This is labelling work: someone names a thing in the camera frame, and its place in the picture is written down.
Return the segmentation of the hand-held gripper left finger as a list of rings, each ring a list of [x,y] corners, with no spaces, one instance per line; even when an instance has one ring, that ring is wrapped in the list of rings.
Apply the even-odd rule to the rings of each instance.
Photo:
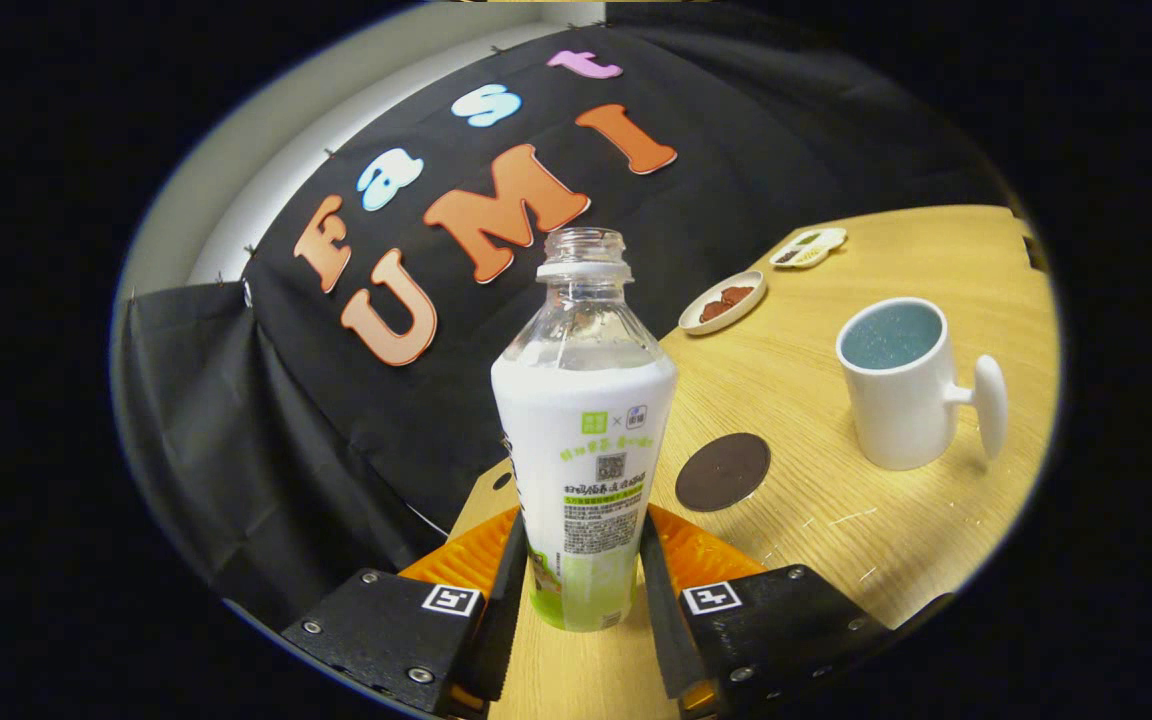
[[[518,511],[493,523],[505,538],[472,555],[486,588],[365,568],[285,626],[282,646],[416,719],[486,719],[505,692],[526,566]]]

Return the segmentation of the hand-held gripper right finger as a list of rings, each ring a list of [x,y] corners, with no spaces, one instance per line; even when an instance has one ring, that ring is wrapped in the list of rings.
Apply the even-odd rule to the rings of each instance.
[[[763,719],[828,685],[896,630],[806,564],[764,569],[650,506],[641,562],[664,688],[682,719]]]

